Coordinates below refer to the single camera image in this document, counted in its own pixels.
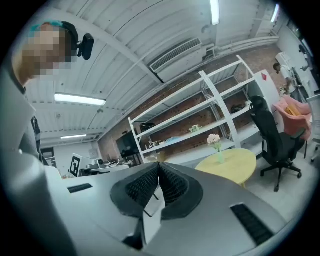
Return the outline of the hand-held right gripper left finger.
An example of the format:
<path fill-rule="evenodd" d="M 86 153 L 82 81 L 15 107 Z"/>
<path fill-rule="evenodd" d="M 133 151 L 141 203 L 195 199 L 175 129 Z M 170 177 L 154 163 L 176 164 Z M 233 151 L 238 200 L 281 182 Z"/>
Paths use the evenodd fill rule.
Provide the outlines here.
<path fill-rule="evenodd" d="M 142 170 L 117 183 L 110 191 L 110 198 L 124 216 L 141 218 L 159 185 L 159 163 L 142 166 Z"/>

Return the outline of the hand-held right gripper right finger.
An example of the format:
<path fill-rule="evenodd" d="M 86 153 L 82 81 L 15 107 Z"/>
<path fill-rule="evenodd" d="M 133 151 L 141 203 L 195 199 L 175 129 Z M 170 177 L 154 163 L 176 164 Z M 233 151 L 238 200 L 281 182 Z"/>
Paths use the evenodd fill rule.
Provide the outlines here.
<path fill-rule="evenodd" d="M 187 217 L 203 199 L 203 187 L 196 179 L 164 163 L 159 164 L 159 185 L 165 201 L 163 221 Z"/>

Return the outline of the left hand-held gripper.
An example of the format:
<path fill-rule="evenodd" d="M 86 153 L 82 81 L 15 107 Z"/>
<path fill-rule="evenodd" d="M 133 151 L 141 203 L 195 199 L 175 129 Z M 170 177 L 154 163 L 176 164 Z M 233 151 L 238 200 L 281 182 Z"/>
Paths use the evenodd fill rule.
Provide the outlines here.
<path fill-rule="evenodd" d="M 79 177 L 82 159 L 83 159 L 83 157 L 81 155 L 78 155 L 76 153 L 72 154 L 71 164 L 70 164 L 70 168 L 69 168 L 68 172 L 73 177 L 76 177 L 76 178 Z"/>

